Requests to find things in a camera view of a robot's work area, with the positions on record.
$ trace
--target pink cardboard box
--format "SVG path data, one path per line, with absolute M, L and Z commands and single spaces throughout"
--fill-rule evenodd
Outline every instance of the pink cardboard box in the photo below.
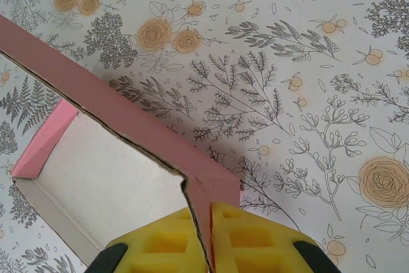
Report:
M 124 198 L 129 206 L 136 208 L 133 210 L 139 208 L 137 200 L 140 204 L 149 204 L 146 212 L 131 212 L 130 220 L 136 214 L 146 215 L 151 211 L 156 211 L 154 218 L 165 215 L 161 210 L 172 207 L 169 191 L 175 191 L 176 185 L 183 198 L 178 202 L 181 205 L 186 202 L 189 207 L 204 257 L 213 271 L 210 204 L 238 206 L 239 178 L 108 84 L 2 16 L 0 33 L 1 55 L 63 97 L 12 172 L 17 187 L 45 221 L 89 264 L 103 248 L 98 245 L 105 242 L 105 237 L 98 242 L 98 238 L 87 235 L 93 228 L 91 222 L 116 225 L 119 219 L 115 215 L 127 214 L 128 207 L 122 207 L 122 203 L 126 203 Z M 99 165 L 108 159 L 110 151 L 115 152 L 115 159 L 126 167 L 116 168 L 113 164 L 105 170 L 105 165 L 112 163 L 109 161 Z M 88 165 L 89 161 L 95 161 L 98 168 Z M 112 171 L 116 175 L 105 174 Z M 140 178 L 154 174 L 160 176 L 140 184 Z M 163 180 L 162 175 L 170 177 Z M 151 190 L 141 192 L 149 184 Z M 132 190 L 133 185 L 138 185 L 138 189 Z M 153 204 L 155 199 L 151 193 L 156 192 L 162 199 Z M 100 206 L 97 201 L 106 197 L 104 194 L 109 194 L 110 208 L 117 210 L 118 207 L 116 214 L 101 212 L 106 204 Z M 163 200 L 171 204 L 162 204 Z M 88 201 L 94 205 L 87 207 Z M 87 220 L 89 216 L 82 215 L 84 208 L 98 221 Z M 137 222 L 127 227 L 137 228 Z M 105 236 L 105 233 L 104 230 L 94 236 Z

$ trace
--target floral wallpaper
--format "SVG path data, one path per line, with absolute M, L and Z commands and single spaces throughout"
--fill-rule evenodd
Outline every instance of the floral wallpaper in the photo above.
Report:
M 342 272 L 406 271 L 409 0 L 0 0 L 0 12 L 236 173 L 243 209 L 308 234 Z M 59 98 L 4 58 L 0 76 L 0 269 L 82 272 L 10 180 Z

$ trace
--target yellow foam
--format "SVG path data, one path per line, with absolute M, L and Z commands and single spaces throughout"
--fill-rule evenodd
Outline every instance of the yellow foam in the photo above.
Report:
M 114 273 L 207 273 L 205 258 L 188 208 L 110 242 L 128 250 Z
M 314 240 L 239 208 L 212 204 L 216 273 L 313 273 L 293 243 Z

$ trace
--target cardboard box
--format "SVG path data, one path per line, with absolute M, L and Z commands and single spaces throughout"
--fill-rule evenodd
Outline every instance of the cardboard box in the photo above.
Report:
M 1 54 L 63 97 L 12 173 L 44 220 L 89 264 L 107 241 L 187 205 L 213 271 L 210 205 L 238 206 L 239 178 L 1 16 L 0 33 Z

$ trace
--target floral paper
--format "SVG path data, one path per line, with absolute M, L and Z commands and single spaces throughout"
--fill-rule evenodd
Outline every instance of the floral paper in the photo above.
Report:
M 0 12 L 240 176 L 243 209 L 308 234 L 342 272 L 406 271 L 409 0 L 0 0 Z M 83 271 L 10 181 L 58 97 L 5 59 L 0 71 L 0 269 Z

